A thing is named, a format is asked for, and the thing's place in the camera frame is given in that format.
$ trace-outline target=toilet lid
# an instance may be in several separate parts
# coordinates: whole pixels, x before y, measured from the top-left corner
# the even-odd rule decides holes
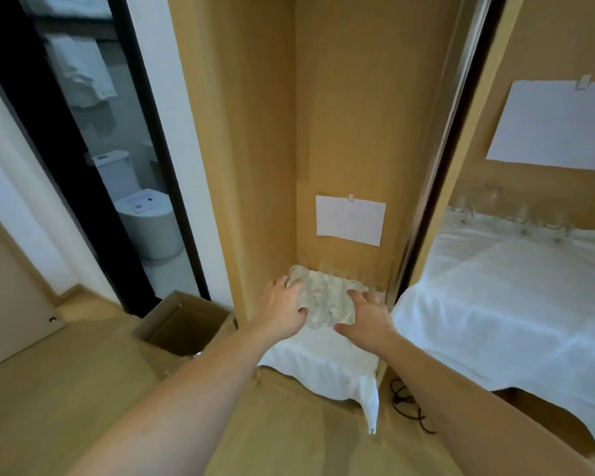
[[[158,217],[172,212],[166,193],[144,188],[115,202],[117,212],[136,217]]]

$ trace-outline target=white tablecloth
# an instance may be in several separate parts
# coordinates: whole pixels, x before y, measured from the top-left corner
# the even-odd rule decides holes
[[[368,431],[377,428],[379,358],[350,343],[333,328],[308,327],[280,341],[262,357],[259,366],[270,366],[293,376],[310,391],[336,400],[356,400],[364,410]]]
[[[421,349],[488,390],[566,408],[595,438],[595,231],[555,244],[517,224],[447,212],[420,282],[393,311]]]

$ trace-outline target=cardboard box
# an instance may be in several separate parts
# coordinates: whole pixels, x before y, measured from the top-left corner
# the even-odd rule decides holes
[[[163,299],[133,331],[150,367],[159,379],[173,374],[224,336],[236,330],[229,311],[175,291]]]

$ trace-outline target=toilet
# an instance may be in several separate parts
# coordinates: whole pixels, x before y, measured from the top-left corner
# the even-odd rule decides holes
[[[141,189],[125,150],[97,155],[93,161],[139,257],[161,260],[177,255],[183,243],[169,196]]]

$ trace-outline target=forearm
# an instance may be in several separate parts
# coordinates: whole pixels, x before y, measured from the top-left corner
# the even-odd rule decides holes
[[[410,388],[466,475],[595,474],[531,418],[402,336],[386,337],[379,355]]]
[[[203,474],[241,388],[270,345],[252,324],[226,337],[124,415],[71,476]]]

